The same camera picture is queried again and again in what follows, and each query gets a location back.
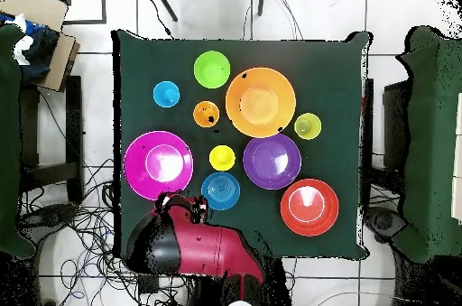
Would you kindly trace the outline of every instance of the grout line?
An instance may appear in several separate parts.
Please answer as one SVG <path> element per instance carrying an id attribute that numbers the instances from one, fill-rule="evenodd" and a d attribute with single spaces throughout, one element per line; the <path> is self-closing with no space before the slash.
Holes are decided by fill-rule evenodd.
<path id="1" fill-rule="evenodd" d="M 357 306 L 361 306 L 361 260 L 357 267 Z"/>
<path id="2" fill-rule="evenodd" d="M 138 35 L 138 0 L 136 0 L 136 35 Z"/>
<path id="3" fill-rule="evenodd" d="M 367 56 L 399 56 L 400 54 L 367 54 Z"/>
<path id="4" fill-rule="evenodd" d="M 291 279 L 291 275 L 287 275 L 285 278 Z M 303 275 L 296 275 L 294 278 L 302 278 L 308 280 L 385 280 L 391 281 L 394 280 L 394 277 L 311 277 L 311 276 L 303 276 Z"/>
<path id="5" fill-rule="evenodd" d="M 365 0 L 365 31 L 367 31 L 367 0 Z"/>
<path id="6" fill-rule="evenodd" d="M 78 55 L 112 55 L 112 52 L 78 52 Z"/>
<path id="7" fill-rule="evenodd" d="M 106 11 L 106 0 L 101 0 L 101 17 L 103 19 L 103 23 L 107 23 L 107 11 Z"/>

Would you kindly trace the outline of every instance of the table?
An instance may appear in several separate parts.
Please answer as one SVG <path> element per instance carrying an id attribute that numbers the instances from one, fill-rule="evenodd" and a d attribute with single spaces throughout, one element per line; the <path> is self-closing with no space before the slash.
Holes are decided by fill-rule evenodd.
<path id="1" fill-rule="evenodd" d="M 209 223 L 241 230 L 255 248 L 261 248 L 256 233 L 259 232 L 275 257 L 364 258 L 365 249 L 356 243 L 356 221 L 361 55 L 368 40 L 367 32 L 352 34 L 345 42 L 148 41 L 128 32 L 113 32 L 115 88 L 120 87 L 115 102 L 117 97 L 121 99 L 122 156 L 115 163 L 115 173 L 123 170 L 125 151 L 138 135 L 153 130 L 170 131 L 186 142 L 194 158 L 193 176 L 184 194 L 199 195 L 202 182 L 213 172 L 208 162 L 210 150 L 226 144 L 236 153 L 236 164 L 229 172 L 241 184 L 241 197 L 231 209 L 211 213 Z M 195 59 L 209 50 L 223 52 L 231 63 L 230 79 L 221 88 L 206 89 L 194 79 Z M 282 133 L 298 145 L 302 155 L 297 180 L 323 180 L 339 200 L 337 222 L 321 236 L 304 237 L 290 231 L 280 215 L 285 189 L 263 190 L 245 175 L 242 155 L 251 138 L 238 132 L 226 116 L 225 94 L 229 82 L 252 67 L 278 70 L 294 87 L 295 115 Z M 163 80 L 173 81 L 180 88 L 180 103 L 173 108 L 157 107 L 152 100 L 153 87 Z M 212 128 L 200 128 L 192 118 L 193 108 L 201 100 L 213 101 L 220 109 L 220 119 Z M 321 134 L 311 141 L 300 139 L 293 130 L 295 118 L 305 112 L 318 115 L 322 121 Z M 127 238 L 139 219 L 152 209 L 153 202 L 137 196 L 122 173 L 120 184 L 121 217 L 115 221 L 115 231 L 119 228 L 121 232 L 120 253 L 125 256 Z"/>

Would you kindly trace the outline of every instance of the blue bowl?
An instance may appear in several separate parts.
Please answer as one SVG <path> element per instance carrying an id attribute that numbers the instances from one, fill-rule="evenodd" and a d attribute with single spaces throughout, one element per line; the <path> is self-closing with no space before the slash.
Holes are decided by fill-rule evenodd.
<path id="1" fill-rule="evenodd" d="M 175 83 L 162 81 L 154 87 L 154 101 L 163 108 L 175 106 L 180 100 L 180 91 Z"/>
<path id="2" fill-rule="evenodd" d="M 215 172 L 202 183 L 202 195 L 215 210 L 226 210 L 239 200 L 241 188 L 236 178 L 227 172 Z"/>

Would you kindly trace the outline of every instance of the orange cup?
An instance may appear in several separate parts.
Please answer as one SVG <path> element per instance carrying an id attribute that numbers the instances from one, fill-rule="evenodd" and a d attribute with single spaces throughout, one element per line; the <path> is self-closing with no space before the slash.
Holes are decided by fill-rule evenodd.
<path id="1" fill-rule="evenodd" d="M 198 125 L 208 128 L 217 123 L 220 111 L 215 103 L 205 100 L 195 106 L 192 116 Z"/>

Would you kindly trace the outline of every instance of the white object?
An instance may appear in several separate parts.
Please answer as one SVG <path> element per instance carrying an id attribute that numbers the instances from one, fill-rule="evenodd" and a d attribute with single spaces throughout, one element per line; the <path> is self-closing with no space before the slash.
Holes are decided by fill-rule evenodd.
<path id="1" fill-rule="evenodd" d="M 7 21 L 6 23 L 15 24 L 18 26 L 22 32 L 25 33 L 26 30 L 26 23 L 24 14 L 19 14 L 14 18 L 14 21 Z M 28 35 L 24 35 L 23 38 L 19 40 L 18 43 L 15 44 L 13 55 L 16 61 L 19 63 L 20 66 L 29 66 L 31 63 L 23 56 L 24 50 L 29 50 L 33 44 L 33 38 Z"/>
<path id="2" fill-rule="evenodd" d="M 252 306 L 249 302 L 246 301 L 234 301 L 227 306 Z"/>
<path id="3" fill-rule="evenodd" d="M 456 149 L 454 150 L 454 171 L 452 178 L 451 217 L 462 225 L 462 94 L 458 94 Z"/>

